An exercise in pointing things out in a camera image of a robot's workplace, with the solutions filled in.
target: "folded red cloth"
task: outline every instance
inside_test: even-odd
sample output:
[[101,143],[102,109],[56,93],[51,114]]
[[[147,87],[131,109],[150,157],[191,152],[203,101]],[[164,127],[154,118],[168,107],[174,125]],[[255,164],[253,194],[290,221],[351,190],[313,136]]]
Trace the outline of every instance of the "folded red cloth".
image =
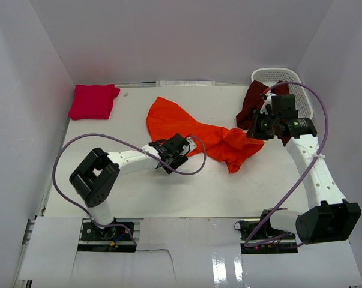
[[[207,155],[219,162],[224,161],[229,173],[237,172],[246,159],[257,153],[263,141],[246,138],[240,129],[226,129],[219,126],[199,123],[179,105],[158,97],[149,110],[147,128],[153,141],[168,139],[179,133],[186,137],[195,135],[205,144]],[[189,156],[203,152],[197,148]]]
[[76,85],[74,101],[68,116],[72,120],[109,119],[114,105],[114,98],[120,89],[113,84],[100,86]]
[[[259,110],[264,105],[264,99],[261,94],[267,88],[266,85],[258,81],[252,81],[250,84],[245,99],[243,100],[242,111],[237,115],[237,127],[240,129],[249,129],[253,121],[254,110]],[[281,85],[272,90],[277,95],[289,94],[289,85]]]

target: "white tabletop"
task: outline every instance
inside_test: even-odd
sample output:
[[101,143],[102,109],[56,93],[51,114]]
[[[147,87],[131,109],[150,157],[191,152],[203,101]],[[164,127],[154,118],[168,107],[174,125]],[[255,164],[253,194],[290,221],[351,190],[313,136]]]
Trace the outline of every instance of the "white tabletop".
[[[85,133],[104,133],[136,146],[151,141],[146,116],[158,96],[178,103],[197,121],[235,128],[235,116],[242,108],[247,86],[122,88],[115,99],[110,119],[70,121],[65,142]],[[70,198],[83,204],[68,181],[69,176],[90,150],[125,151],[127,147],[99,137],[81,139],[61,158],[57,181]],[[179,169],[193,171],[201,165],[195,155]],[[194,176],[145,170],[116,180],[108,198],[117,218],[144,217],[244,217],[259,216],[272,208],[299,178],[295,164],[281,141],[265,143],[245,161],[237,173],[228,174],[225,163],[208,158],[205,168]],[[302,185],[283,207],[307,210]],[[52,188],[45,216],[85,216]]]

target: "white wall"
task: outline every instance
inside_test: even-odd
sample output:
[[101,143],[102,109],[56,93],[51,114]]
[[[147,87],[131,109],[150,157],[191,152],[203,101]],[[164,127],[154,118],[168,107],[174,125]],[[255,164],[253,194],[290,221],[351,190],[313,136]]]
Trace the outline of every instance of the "white wall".
[[[330,116],[325,155],[339,188],[362,209],[362,1],[336,0],[298,66]],[[315,105],[317,127],[322,112]],[[362,276],[362,217],[351,235]]]
[[10,287],[73,83],[28,0],[0,0],[0,288]]
[[75,83],[296,68],[333,0],[31,0]]

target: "crumpled orange cloth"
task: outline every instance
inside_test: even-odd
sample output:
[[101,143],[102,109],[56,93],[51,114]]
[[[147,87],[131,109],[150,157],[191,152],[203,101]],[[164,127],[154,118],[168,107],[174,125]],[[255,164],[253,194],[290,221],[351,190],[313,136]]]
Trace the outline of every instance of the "crumpled orange cloth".
[[[237,172],[246,159],[256,154],[264,145],[261,140],[246,138],[242,129],[226,129],[199,123],[179,105],[158,97],[149,110],[147,129],[153,141],[168,139],[179,133],[183,137],[195,135],[205,144],[207,155],[218,162],[224,161],[229,173]],[[189,156],[203,152],[197,148]]]

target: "crimson folded towel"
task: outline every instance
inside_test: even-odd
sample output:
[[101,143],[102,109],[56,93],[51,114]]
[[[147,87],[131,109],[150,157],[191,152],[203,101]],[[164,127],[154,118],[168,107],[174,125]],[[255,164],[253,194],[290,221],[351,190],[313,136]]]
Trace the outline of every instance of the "crimson folded towel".
[[[253,121],[253,112],[254,110],[259,110],[264,105],[264,100],[262,99],[261,94],[267,88],[266,85],[258,81],[252,81],[250,84],[245,100],[243,100],[242,111],[237,115],[237,127],[240,129],[249,129]],[[289,85],[281,85],[272,90],[272,93],[277,95],[289,94]]]
[[72,120],[109,119],[114,98],[120,89],[113,84],[100,86],[76,85],[74,101],[68,116]]

